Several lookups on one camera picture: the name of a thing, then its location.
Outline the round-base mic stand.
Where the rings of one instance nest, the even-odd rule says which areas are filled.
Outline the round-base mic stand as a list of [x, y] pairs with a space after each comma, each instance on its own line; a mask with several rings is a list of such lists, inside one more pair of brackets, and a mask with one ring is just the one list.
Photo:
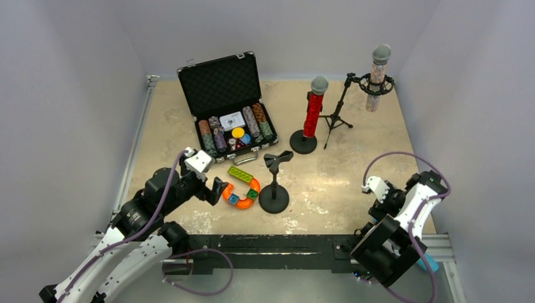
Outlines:
[[290, 147], [294, 152], [299, 154], [312, 153], [317, 147], [317, 138], [315, 136], [306, 138], [303, 136], [303, 129], [295, 131], [290, 137]]
[[279, 155], [265, 154], [264, 163], [272, 173], [273, 180], [270, 185], [264, 187], [259, 193], [259, 204], [261, 208], [270, 213], [277, 214], [284, 211], [290, 202], [288, 191], [277, 181], [279, 165], [283, 162], [289, 162], [293, 158], [293, 152], [285, 150]]

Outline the black tripod shock-mount stand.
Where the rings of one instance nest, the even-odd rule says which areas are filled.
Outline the black tripod shock-mount stand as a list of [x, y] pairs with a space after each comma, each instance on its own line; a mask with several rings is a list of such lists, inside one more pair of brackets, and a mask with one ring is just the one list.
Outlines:
[[387, 75], [385, 75], [381, 81], [373, 82], [371, 73], [367, 73], [362, 76], [357, 76], [355, 73], [347, 73], [346, 79], [344, 81], [344, 89], [339, 101], [336, 104], [334, 112], [329, 115], [319, 116], [320, 118], [325, 119], [329, 129], [323, 149], [327, 148], [331, 133], [334, 129], [344, 125], [347, 126], [349, 129], [352, 129], [354, 127], [354, 125], [348, 123], [340, 116], [341, 110], [344, 106], [346, 93], [348, 91], [348, 88], [352, 84], [358, 85], [359, 89], [365, 92], [368, 97], [371, 98], [371, 101], [366, 102], [366, 109], [370, 112], [377, 111], [379, 108], [379, 100], [381, 96], [387, 95], [388, 93], [393, 91], [395, 87], [394, 79]]

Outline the red microphone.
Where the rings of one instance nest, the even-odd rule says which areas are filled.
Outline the red microphone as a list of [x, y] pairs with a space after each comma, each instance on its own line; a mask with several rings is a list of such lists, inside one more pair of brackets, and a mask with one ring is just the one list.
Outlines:
[[311, 91], [307, 95], [307, 116], [303, 129], [303, 136], [306, 138], [315, 136], [317, 122], [322, 111], [324, 94], [328, 88], [329, 82], [324, 76], [316, 76], [310, 84]]

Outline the glitter microphone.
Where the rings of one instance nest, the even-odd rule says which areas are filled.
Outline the glitter microphone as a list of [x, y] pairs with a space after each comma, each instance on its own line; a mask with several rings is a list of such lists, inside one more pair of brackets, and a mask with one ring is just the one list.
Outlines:
[[[379, 83], [379, 85], [370, 84], [369, 90], [379, 92], [382, 89], [382, 83], [385, 78], [386, 65], [391, 56], [391, 48], [387, 44], [377, 45], [372, 52], [372, 71], [370, 73], [370, 83]], [[379, 108], [380, 95], [368, 95], [366, 110], [375, 112]]]

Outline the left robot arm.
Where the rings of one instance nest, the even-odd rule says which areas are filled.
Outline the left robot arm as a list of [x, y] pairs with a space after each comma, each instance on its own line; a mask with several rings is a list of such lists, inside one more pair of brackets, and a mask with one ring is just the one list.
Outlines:
[[204, 171], [158, 169], [125, 203], [102, 239], [63, 282], [44, 286], [42, 302], [111, 302], [113, 295], [154, 263], [195, 252], [190, 235], [165, 217], [191, 198], [217, 204], [228, 183], [216, 177], [206, 186]]

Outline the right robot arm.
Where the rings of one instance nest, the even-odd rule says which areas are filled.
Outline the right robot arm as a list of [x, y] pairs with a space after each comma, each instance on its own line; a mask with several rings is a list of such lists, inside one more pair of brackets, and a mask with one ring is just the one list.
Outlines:
[[441, 175], [429, 170], [413, 174], [404, 189], [377, 176], [367, 177], [362, 191], [375, 195], [368, 211], [374, 221], [360, 230], [350, 256], [389, 287], [420, 259], [417, 250], [426, 251], [423, 227], [447, 188]]

